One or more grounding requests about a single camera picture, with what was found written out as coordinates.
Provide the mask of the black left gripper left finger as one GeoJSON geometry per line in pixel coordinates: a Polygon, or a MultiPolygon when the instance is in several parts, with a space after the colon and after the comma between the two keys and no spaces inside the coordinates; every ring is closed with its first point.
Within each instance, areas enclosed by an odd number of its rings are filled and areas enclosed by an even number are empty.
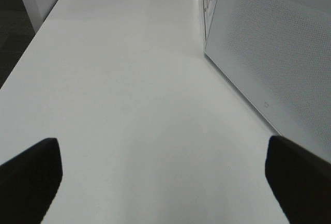
{"type": "Polygon", "coordinates": [[[41,223],[63,178],[56,138],[46,138],[1,165],[1,223],[41,223]]]}

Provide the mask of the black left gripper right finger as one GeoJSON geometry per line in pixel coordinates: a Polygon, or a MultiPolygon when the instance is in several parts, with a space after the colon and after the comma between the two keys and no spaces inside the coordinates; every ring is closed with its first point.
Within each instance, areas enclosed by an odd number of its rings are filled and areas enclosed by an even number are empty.
{"type": "Polygon", "coordinates": [[[265,176],[289,223],[330,223],[330,163],[283,136],[271,136],[265,176]]]}

